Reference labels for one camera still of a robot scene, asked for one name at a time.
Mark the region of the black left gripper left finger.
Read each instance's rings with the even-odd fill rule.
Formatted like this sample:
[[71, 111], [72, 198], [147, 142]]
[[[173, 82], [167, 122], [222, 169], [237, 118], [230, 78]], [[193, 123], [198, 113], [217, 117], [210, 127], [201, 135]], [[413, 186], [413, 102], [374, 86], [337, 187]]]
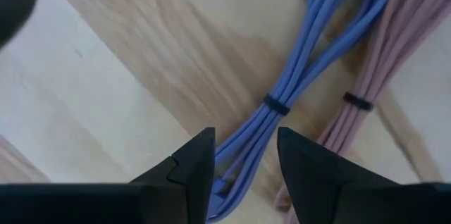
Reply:
[[215, 129], [206, 127], [131, 181], [140, 185], [145, 223], [205, 223], [214, 178]]

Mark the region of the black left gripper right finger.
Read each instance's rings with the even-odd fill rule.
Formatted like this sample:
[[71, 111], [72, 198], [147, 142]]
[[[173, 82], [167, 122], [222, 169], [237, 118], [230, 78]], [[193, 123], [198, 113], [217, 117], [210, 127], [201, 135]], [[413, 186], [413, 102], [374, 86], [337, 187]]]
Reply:
[[288, 127], [278, 128], [277, 147], [283, 178], [300, 223], [332, 223], [345, 185], [397, 185]]

